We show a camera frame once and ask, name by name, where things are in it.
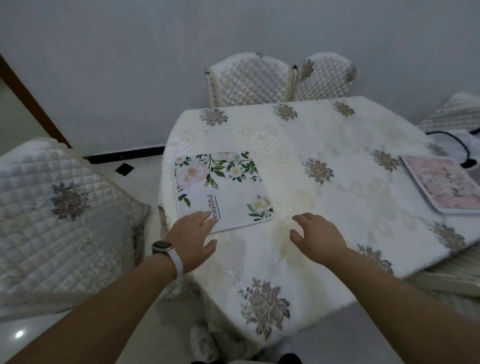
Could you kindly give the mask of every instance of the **person's left hand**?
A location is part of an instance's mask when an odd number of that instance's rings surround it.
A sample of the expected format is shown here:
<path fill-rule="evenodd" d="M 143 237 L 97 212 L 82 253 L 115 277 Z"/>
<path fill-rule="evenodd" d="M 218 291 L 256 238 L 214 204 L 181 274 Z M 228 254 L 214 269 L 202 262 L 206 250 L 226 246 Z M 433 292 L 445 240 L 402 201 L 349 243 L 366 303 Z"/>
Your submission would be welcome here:
<path fill-rule="evenodd" d="M 210 211 L 198 211 L 178 219 L 164 239 L 177 251 L 183 264 L 183 273 L 194 270 L 215 252 L 216 239 L 204 248 L 207 235 L 218 222 L 216 218 L 207 220 L 210 214 Z"/>

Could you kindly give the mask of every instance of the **white lace tablecloth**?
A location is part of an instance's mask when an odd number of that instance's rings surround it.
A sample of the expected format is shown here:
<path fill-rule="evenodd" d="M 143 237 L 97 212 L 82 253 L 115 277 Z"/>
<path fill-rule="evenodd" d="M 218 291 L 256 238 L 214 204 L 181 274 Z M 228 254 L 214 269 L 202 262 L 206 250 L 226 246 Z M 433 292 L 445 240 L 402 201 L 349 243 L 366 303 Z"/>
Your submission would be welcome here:
<path fill-rule="evenodd" d="M 399 166 L 399 155 L 435 153 L 431 142 L 365 97 L 187 110 L 165 148 L 160 203 L 170 227 L 178 218 L 173 159 L 251 152 L 276 217 L 213 234 L 217 250 L 192 277 L 225 322 L 260 348 L 355 300 L 290 242 L 289 229 L 301 231 L 292 215 L 324 216 L 350 248 L 400 278 L 480 238 L 479 217 L 433 213 Z"/>

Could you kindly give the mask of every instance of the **baseboard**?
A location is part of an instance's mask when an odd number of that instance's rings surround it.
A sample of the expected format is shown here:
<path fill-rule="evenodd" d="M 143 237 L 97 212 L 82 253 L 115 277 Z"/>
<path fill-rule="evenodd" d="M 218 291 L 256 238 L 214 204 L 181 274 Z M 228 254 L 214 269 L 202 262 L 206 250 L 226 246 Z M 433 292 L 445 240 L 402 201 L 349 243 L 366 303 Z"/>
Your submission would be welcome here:
<path fill-rule="evenodd" d="M 155 146 L 152 148 L 127 150 L 125 152 L 97 154 L 95 156 L 87 156 L 84 158 L 92 164 L 109 163 L 109 162 L 117 162 L 119 160 L 124 160 L 124 159 L 135 159 L 135 158 L 159 156 L 163 154 L 164 149 L 165 149 L 164 146 Z"/>

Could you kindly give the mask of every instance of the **watch face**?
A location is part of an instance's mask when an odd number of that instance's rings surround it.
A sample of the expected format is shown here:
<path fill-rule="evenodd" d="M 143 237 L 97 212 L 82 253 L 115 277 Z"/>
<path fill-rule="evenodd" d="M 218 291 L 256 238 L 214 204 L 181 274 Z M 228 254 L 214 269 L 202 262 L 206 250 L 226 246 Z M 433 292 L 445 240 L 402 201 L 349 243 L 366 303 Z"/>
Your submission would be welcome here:
<path fill-rule="evenodd" d="M 172 246 L 172 244 L 168 243 L 168 242 L 163 242 L 163 241 L 158 241 L 158 242 L 155 242 L 153 243 L 153 246 L 155 248 L 159 248 L 159 249 L 168 249 Z"/>

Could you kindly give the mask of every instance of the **wooden door frame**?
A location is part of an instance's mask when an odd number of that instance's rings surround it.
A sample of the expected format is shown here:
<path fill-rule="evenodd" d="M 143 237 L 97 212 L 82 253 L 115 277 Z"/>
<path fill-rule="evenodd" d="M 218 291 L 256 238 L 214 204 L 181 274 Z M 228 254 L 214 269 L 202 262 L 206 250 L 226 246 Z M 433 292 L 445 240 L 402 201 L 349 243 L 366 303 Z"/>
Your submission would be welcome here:
<path fill-rule="evenodd" d="M 34 99 L 32 94 L 27 90 L 22 81 L 17 77 L 15 72 L 10 68 L 8 63 L 0 54 L 0 78 L 10 88 L 10 90 L 17 96 L 20 102 L 33 115 L 43 129 L 52 138 L 57 139 L 60 143 L 64 143 L 68 148 L 71 148 L 70 143 L 65 139 L 63 134 L 58 130 L 53 121 L 43 111 L 42 107 Z"/>

